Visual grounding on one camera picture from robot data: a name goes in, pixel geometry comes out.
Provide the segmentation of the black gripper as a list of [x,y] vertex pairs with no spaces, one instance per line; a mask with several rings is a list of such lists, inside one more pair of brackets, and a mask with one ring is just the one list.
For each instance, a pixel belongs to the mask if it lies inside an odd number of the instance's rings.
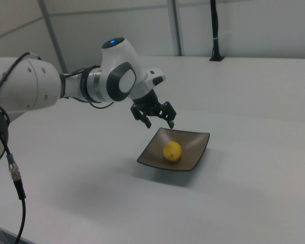
[[131,112],[134,118],[144,123],[148,129],[151,128],[151,122],[147,116],[162,118],[167,122],[169,128],[174,128],[175,109],[169,102],[161,104],[154,91],[150,91],[143,97],[133,99],[132,101]]

